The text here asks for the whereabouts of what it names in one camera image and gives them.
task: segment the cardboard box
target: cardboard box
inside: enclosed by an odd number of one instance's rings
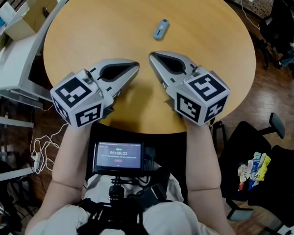
[[[27,0],[6,26],[5,33],[14,41],[34,35],[45,22],[44,8],[50,13],[57,0]]]

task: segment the round wooden table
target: round wooden table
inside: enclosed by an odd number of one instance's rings
[[[162,19],[170,27],[162,41],[153,32]],[[127,58],[140,70],[101,122],[123,130],[167,134],[185,131],[183,121],[165,103],[163,86],[148,55],[167,50],[214,70],[231,89],[218,119],[246,97],[255,75],[253,43],[239,16],[223,0],[70,0],[53,20],[45,40],[47,75],[56,85],[69,72],[101,59]]]

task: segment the small display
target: small display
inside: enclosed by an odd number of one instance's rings
[[[97,166],[141,168],[141,145],[139,143],[99,142]]]

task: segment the white cable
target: white cable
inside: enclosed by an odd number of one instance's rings
[[[50,109],[52,108],[52,106],[53,106],[53,104],[51,105],[50,108],[48,108],[48,109],[46,109],[46,110],[44,110],[44,109],[41,109],[41,110],[43,110],[43,111],[48,111],[48,110],[50,110]],[[31,111],[31,113],[30,113],[30,121],[31,121],[32,113],[33,113],[33,111],[35,110],[35,108],[36,108],[36,107],[34,107],[34,108],[32,109],[32,111]],[[33,156],[36,156],[36,154],[41,153],[41,158],[42,158],[42,161],[39,161],[39,162],[41,163],[40,167],[39,167],[38,169],[35,169],[35,173],[36,173],[36,174],[41,173],[41,172],[45,169],[45,167],[46,167],[48,170],[52,171],[52,169],[50,169],[50,168],[48,167],[48,163],[53,163],[53,164],[54,164],[54,162],[53,162],[50,158],[47,157],[47,151],[46,151],[46,149],[48,148],[48,146],[49,146],[50,144],[52,144],[53,146],[55,146],[55,147],[58,148],[58,149],[60,148],[60,146],[59,146],[58,144],[56,144],[56,143],[54,143],[54,142],[52,141],[52,137],[55,136],[55,135],[57,135],[57,134],[59,134],[59,133],[61,132],[62,128],[63,128],[65,125],[67,125],[67,123],[63,124],[63,125],[61,126],[60,130],[59,130],[57,133],[52,134],[51,137],[49,137],[48,135],[44,135],[44,136],[41,137],[41,138],[36,138],[35,141],[34,141],[34,148],[33,148],[33,150],[32,150],[32,147],[31,147],[31,146],[32,146],[33,139],[34,139],[34,128],[32,128],[32,137],[31,137],[31,141],[30,141],[30,154],[31,154],[31,156],[33,157]],[[41,147],[40,140],[43,139],[43,138],[48,138],[48,141],[45,141],[43,147]],[[39,147],[39,150],[38,150],[38,151],[36,151],[36,142],[38,142],[38,147]]]
[[[243,4],[242,4],[242,1],[243,0],[241,0],[241,6],[242,6],[242,11],[244,12],[244,14],[245,14],[245,16],[246,16],[246,18],[252,23],[252,25],[254,25],[254,23],[247,17],[247,15],[246,15],[246,13],[245,13],[245,11],[244,11],[244,9],[243,9]]]

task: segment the white desk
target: white desk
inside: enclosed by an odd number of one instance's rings
[[[42,108],[39,98],[52,102],[49,90],[28,79],[37,51],[44,43],[47,30],[68,0],[58,4],[46,18],[40,30],[20,41],[10,41],[0,52],[0,96]]]

